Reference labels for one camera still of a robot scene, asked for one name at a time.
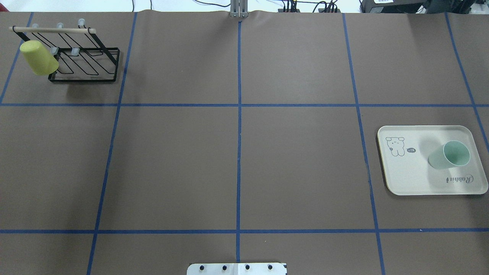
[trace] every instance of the rectangular tray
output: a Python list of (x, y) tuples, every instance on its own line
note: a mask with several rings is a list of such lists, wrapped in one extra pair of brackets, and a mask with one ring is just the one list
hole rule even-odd
[[(431, 167), (428, 156), (451, 140), (467, 146), (468, 164), (442, 170)], [(488, 190), (474, 138), (464, 126), (383, 126), (377, 142), (387, 188), (396, 195), (467, 195)]]

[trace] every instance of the white plastic cap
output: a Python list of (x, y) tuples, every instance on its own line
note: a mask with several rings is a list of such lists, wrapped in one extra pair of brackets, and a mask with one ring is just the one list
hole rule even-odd
[(80, 53), (80, 48), (72, 48), (71, 49), (71, 55), (72, 56), (78, 56), (79, 53)]

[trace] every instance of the overturned cup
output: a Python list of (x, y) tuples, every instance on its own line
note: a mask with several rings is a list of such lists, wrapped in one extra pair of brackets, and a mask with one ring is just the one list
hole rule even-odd
[(452, 140), (438, 147), (428, 157), (429, 164), (435, 169), (448, 169), (466, 165), (470, 160), (470, 151), (465, 144)]
[(51, 74), (59, 67), (56, 58), (37, 40), (22, 43), (21, 53), (36, 75)]

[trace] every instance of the drying rack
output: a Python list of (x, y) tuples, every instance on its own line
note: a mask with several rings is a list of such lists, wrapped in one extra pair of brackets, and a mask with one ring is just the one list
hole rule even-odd
[[(78, 20), (78, 28), (64, 28), (63, 23), (58, 23), (56, 28), (41, 28), (33, 24), (31, 27), (12, 26), (9, 29), (24, 41), (31, 40), (28, 33), (50, 49), (60, 63), (59, 68), (48, 76), (51, 82), (114, 82), (117, 79), (119, 48), (105, 47), (96, 29), (85, 26), (85, 19)], [(54, 34), (58, 41), (43, 34)], [(90, 46), (84, 47), (72, 36), (84, 36), (85, 44), (90, 43)]]

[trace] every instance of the cartoon bear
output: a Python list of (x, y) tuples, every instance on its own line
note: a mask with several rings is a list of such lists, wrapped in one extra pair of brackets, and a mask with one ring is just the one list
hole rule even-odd
[(394, 157), (404, 156), (404, 138), (403, 137), (386, 137), (387, 146)]

